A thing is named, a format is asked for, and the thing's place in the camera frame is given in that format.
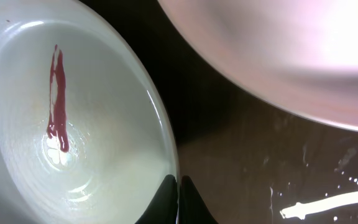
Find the grey plate with red smear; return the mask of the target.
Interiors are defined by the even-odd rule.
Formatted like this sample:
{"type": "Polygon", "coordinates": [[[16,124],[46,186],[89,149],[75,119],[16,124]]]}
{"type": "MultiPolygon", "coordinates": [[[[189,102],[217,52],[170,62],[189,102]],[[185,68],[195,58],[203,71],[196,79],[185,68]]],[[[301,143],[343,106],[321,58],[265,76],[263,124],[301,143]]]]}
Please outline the grey plate with red smear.
{"type": "Polygon", "coordinates": [[[119,33],[79,1],[0,1],[0,223],[136,223],[169,174],[165,108],[119,33]]]}

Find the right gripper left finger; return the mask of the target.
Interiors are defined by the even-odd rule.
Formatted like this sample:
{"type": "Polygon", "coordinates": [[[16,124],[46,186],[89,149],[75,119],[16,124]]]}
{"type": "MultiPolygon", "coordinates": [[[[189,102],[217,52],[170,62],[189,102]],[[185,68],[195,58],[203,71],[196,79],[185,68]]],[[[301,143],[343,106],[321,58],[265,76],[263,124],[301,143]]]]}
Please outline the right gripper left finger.
{"type": "Polygon", "coordinates": [[[153,199],[135,224],[176,224],[178,212],[178,185],[169,174],[163,179],[153,199]]]}

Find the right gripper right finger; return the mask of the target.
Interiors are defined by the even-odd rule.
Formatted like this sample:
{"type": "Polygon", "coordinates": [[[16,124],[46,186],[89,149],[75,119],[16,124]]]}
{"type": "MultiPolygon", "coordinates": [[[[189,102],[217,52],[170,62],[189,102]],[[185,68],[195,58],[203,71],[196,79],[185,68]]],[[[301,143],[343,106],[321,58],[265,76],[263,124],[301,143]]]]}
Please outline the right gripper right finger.
{"type": "Polygon", "coordinates": [[[218,224],[187,175],[181,179],[179,224],[218,224]]]}

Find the pink plate with red smear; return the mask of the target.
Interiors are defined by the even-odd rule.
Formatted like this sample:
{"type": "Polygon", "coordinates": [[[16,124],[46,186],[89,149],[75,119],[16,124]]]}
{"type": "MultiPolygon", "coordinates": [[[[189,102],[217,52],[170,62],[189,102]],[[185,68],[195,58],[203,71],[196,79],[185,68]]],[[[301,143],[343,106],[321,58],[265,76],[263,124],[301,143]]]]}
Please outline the pink plate with red smear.
{"type": "Polygon", "coordinates": [[[213,68],[298,116],[358,131],[358,0],[161,0],[213,68]]]}

